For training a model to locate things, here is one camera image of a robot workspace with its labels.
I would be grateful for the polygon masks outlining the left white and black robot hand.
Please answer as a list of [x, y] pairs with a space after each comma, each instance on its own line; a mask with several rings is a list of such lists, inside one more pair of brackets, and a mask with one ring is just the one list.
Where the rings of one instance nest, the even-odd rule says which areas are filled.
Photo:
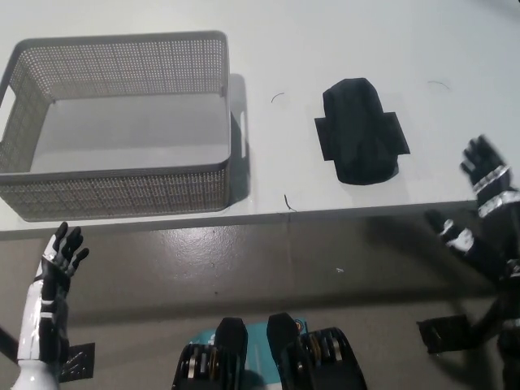
[[67, 360], [68, 303], [72, 277], [89, 255], [80, 227], [66, 222], [51, 235], [28, 286], [19, 334], [17, 361], [40, 361], [48, 365]]

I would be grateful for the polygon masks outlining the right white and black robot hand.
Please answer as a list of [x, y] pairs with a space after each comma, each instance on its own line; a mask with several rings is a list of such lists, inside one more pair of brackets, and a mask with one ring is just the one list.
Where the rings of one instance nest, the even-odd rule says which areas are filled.
[[510, 165], [484, 135], [470, 140], [463, 156], [461, 169], [470, 181], [483, 234], [437, 210], [425, 217], [456, 258], [501, 285], [519, 276], [519, 189], [512, 185]]

